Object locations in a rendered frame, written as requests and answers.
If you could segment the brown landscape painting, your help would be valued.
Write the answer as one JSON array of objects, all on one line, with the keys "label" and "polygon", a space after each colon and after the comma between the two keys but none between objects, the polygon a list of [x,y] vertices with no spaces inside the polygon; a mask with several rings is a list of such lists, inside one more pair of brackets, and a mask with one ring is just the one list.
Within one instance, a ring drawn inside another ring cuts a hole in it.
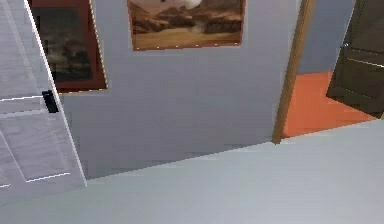
[{"label": "brown landscape painting", "polygon": [[134,51],[242,42],[246,0],[127,0]]}]

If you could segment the dark red-framed painting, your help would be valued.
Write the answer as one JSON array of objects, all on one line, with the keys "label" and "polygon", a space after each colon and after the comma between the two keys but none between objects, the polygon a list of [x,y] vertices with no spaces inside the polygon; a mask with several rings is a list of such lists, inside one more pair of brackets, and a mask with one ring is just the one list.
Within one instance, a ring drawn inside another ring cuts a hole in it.
[{"label": "dark red-framed painting", "polygon": [[108,88],[92,0],[27,0],[59,93]]}]

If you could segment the white room door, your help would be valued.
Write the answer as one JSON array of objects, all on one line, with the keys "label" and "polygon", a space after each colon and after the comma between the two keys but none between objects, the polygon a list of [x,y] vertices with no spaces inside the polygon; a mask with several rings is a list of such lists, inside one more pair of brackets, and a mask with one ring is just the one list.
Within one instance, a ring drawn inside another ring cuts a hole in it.
[{"label": "white room door", "polygon": [[28,1],[0,0],[0,206],[86,186]]}]

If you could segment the dark brown room door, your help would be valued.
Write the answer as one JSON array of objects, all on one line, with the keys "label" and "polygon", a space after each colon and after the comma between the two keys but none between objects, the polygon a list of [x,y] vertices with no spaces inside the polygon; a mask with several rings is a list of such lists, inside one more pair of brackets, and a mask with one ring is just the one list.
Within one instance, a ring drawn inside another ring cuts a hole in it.
[{"label": "dark brown room door", "polygon": [[384,0],[356,0],[342,44],[346,42],[349,49],[339,50],[326,96],[380,119],[384,115]]}]

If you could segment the brown wooden door frame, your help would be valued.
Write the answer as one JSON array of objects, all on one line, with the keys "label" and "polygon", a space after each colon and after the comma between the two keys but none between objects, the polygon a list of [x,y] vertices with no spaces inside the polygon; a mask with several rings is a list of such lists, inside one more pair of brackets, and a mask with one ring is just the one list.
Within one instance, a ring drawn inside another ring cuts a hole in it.
[{"label": "brown wooden door frame", "polygon": [[271,142],[279,144],[282,140],[291,97],[293,94],[299,64],[302,58],[307,31],[312,17],[315,0],[301,0],[297,22],[295,25],[289,60],[284,77],[279,106],[276,114]]}]

